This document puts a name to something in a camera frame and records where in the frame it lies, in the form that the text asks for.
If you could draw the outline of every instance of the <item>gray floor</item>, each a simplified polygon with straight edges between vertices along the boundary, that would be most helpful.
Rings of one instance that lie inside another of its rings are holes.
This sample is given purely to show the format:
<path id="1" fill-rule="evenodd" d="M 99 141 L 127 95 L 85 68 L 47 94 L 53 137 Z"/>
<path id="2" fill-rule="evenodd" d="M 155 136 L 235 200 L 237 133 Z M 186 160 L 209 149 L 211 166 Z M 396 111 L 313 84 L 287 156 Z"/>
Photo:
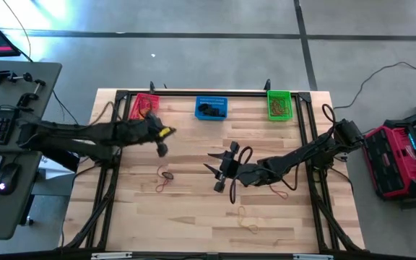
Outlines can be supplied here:
<path id="1" fill-rule="evenodd" d="M 298 33 L 293 0 L 7 2 L 30 29 Z M 416 35 L 416 0 L 301 0 L 301 6 L 308 34 Z M 0 27 L 19 27 L 1 2 Z M 19 32 L 9 37 L 28 50 Z M 81 123 L 88 121 L 100 87 L 147 87 L 152 80 L 169 88 L 259 89 L 270 78 L 274 89 L 309 90 L 299 40 L 30 40 L 34 60 L 64 65 L 56 92 Z M 310 40 L 309 46 L 317 87 L 331 92 L 333 105 L 350 103 L 360 83 L 382 66 L 398 61 L 416 66 L 416 41 Z M 415 106 L 416 71 L 400 66 L 372 78 L 351 108 L 336 113 L 338 118 L 354 120 L 365 131 L 385 119 L 410 115 Z M 50 102 L 45 119 L 62 120 L 57 103 Z M 375 196 L 361 152 L 350 155 L 348 168 L 367 249 L 416 256 L 416 209 L 401 211 L 398 204 Z M 37 224 L 19 227 L 13 239 L 0 241 L 0 253 L 56 247 L 67 203 L 67 198 L 37 197 L 30 213 Z"/>

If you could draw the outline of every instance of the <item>red case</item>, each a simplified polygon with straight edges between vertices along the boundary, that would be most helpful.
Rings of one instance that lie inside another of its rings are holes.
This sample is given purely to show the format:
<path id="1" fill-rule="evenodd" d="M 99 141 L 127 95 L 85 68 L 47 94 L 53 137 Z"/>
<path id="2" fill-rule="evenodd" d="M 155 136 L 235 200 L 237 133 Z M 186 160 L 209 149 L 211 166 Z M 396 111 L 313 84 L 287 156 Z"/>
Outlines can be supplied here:
<path id="1" fill-rule="evenodd" d="M 156 95 L 149 95 L 144 93 L 137 93 L 136 100 L 134 101 L 133 108 L 129 113 L 130 119 L 144 119 L 142 115 L 145 116 L 148 111 L 152 109 L 153 113 L 158 111 L 158 106 L 160 104 L 160 97 Z"/>

